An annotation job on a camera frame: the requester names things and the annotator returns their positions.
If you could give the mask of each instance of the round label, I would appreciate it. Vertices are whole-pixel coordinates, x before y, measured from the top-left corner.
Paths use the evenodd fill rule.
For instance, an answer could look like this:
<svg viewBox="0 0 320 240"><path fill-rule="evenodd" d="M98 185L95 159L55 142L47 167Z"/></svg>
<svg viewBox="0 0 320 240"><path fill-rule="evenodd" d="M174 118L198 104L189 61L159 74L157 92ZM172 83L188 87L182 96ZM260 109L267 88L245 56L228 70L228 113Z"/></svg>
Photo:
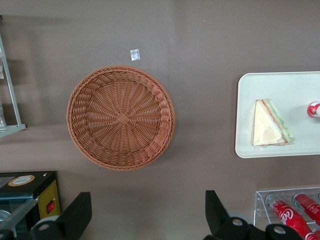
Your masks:
<svg viewBox="0 0 320 240"><path fill-rule="evenodd" d="M19 176L19 177L16 177L15 179L12 179L8 183L8 185L11 187L17 187L17 186L28 184L33 180L35 180L35 176L33 175Z"/></svg>

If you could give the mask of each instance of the brown surface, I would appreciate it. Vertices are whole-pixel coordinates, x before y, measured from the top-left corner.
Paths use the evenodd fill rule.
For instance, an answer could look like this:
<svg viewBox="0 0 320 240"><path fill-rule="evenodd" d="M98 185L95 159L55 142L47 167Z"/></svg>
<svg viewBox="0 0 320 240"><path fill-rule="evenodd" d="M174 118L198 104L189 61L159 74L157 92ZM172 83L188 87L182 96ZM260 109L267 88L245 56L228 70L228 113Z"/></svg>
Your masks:
<svg viewBox="0 0 320 240"><path fill-rule="evenodd" d="M252 219L256 190L319 186L318 155L235 153L242 75L320 70L318 0L0 0L0 9L28 126L0 139L1 170L58 170L62 207L90 191L93 218L84 240L203 239L210 233L205 190L216 190L231 213ZM131 61L132 49L141 60ZM150 73L175 108L168 149L135 171L97 166L68 132L73 89L110 65Z"/></svg>

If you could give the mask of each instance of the soda can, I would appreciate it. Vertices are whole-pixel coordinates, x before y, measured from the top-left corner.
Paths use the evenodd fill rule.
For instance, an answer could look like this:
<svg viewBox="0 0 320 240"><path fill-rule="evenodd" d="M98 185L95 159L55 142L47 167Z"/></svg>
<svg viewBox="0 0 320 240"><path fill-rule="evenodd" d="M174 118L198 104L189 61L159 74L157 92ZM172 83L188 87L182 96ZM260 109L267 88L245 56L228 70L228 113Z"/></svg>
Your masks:
<svg viewBox="0 0 320 240"><path fill-rule="evenodd" d="M269 206L284 225L297 231L305 240L318 240L319 238L308 227L307 222L296 210L289 206L276 193L268 195L265 204Z"/></svg>
<svg viewBox="0 0 320 240"><path fill-rule="evenodd" d="M315 229L312 230L312 232L317 238L320 238L320 227L316 227Z"/></svg>
<svg viewBox="0 0 320 240"><path fill-rule="evenodd" d="M292 202L299 209L303 210L318 225L320 225L320 204L305 195L303 192L299 192L294 195Z"/></svg>
<svg viewBox="0 0 320 240"><path fill-rule="evenodd" d="M306 112L308 115L312 118L320 118L320 101L314 101L312 102Z"/></svg>

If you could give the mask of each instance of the white tray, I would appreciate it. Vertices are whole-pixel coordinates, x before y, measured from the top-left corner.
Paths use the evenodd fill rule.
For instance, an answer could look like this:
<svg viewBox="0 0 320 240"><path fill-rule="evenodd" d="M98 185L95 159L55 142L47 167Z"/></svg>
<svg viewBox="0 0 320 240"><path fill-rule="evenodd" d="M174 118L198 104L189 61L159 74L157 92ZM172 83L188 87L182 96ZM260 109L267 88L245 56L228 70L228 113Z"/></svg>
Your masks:
<svg viewBox="0 0 320 240"><path fill-rule="evenodd" d="M270 99L286 122L295 143L255 147L252 144L257 99ZM238 82L235 152L241 158L320 154L320 118L307 108L320 102L320 71L248 73Z"/></svg>

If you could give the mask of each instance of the round wicker basket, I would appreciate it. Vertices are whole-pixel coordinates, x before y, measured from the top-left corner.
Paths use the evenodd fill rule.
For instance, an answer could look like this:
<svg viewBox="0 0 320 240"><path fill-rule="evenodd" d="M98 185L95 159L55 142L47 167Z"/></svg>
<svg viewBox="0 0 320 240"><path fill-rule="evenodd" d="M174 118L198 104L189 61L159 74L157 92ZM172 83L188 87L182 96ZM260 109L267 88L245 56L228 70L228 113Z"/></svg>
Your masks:
<svg viewBox="0 0 320 240"><path fill-rule="evenodd" d="M99 166L134 170L160 157L172 140L176 117L164 86L131 66L109 66L73 90L67 124L78 149Z"/></svg>

